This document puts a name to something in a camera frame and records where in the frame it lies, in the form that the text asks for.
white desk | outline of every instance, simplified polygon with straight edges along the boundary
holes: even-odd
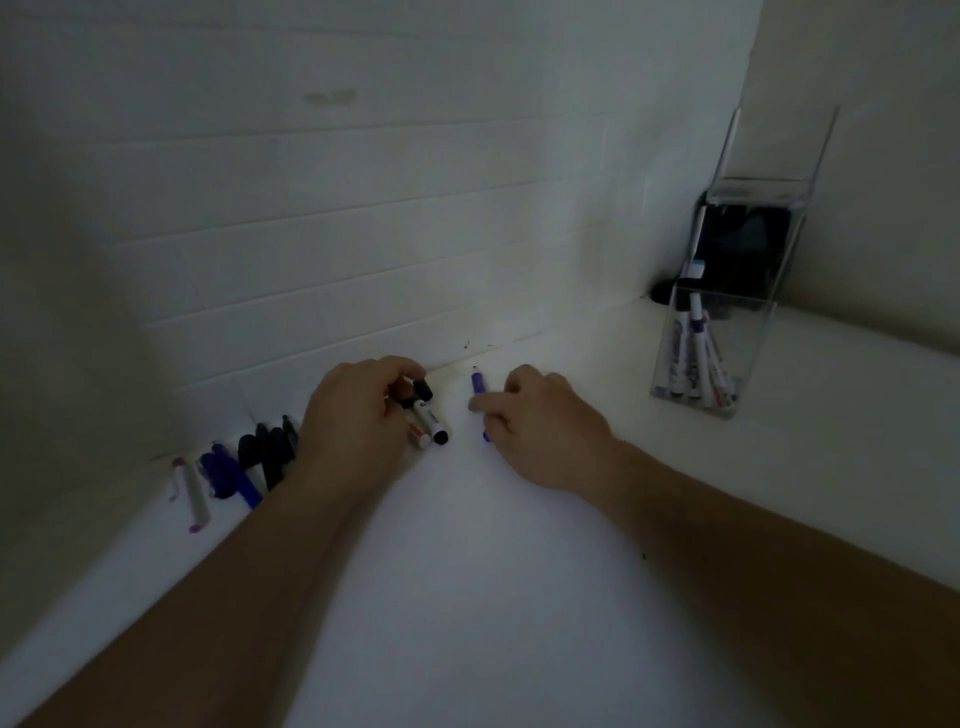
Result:
[[[451,441],[372,511],[316,640],[308,621],[286,725],[776,724],[619,534],[483,442],[473,364],[491,387],[522,362],[561,371],[670,465],[960,587],[955,358],[782,310],[725,423],[647,395],[663,315],[631,303],[431,373]],[[175,506],[158,496],[0,665],[0,727],[245,514],[215,503],[188,536]]]

purple pen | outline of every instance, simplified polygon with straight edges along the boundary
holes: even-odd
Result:
[[[473,394],[482,395],[487,391],[487,387],[483,383],[483,375],[480,374],[480,370],[476,367],[473,367],[473,374],[470,375],[470,381],[473,383]],[[483,433],[483,439],[487,442],[490,441],[486,431]]]

hand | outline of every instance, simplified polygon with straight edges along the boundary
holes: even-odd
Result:
[[[603,415],[574,394],[566,378],[529,364],[507,377],[505,392],[470,400],[487,436],[510,466],[547,488],[585,495],[619,444]]]
[[[386,483],[407,442],[397,400],[413,394],[405,377],[423,367],[402,356],[338,364],[310,397],[297,453],[297,475],[316,481],[326,496],[358,500]]]

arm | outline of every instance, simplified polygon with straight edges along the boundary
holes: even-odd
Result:
[[[471,408],[504,458],[624,531],[792,721],[960,725],[960,595],[671,470],[559,375]]]
[[[403,413],[384,395],[423,374],[394,356],[332,370],[291,476],[24,728],[262,725],[327,547],[405,448]]]

group of pens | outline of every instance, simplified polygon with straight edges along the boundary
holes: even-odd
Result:
[[[432,443],[445,445],[449,435],[428,404],[433,399],[433,392],[426,380],[414,380],[413,391],[412,396],[399,402],[404,410],[410,439],[420,449]],[[283,415],[282,426],[269,428],[260,423],[253,434],[241,437],[236,458],[225,445],[214,443],[209,452],[198,458],[197,471],[209,485],[212,497],[222,499],[239,493],[251,508],[255,508],[262,502],[263,496],[253,485],[247,471],[261,466],[267,490],[272,491],[283,480],[284,466],[297,458],[298,441],[292,418]],[[191,514],[190,532],[196,533],[210,522],[204,494],[184,458],[175,458],[173,469],[169,499],[176,500],[180,493],[187,494]]]
[[[694,260],[687,278],[674,288],[674,323],[669,347],[669,392],[673,399],[692,400],[706,408],[731,409],[736,404],[736,381],[727,372],[720,347],[709,329],[699,286],[703,263]]]

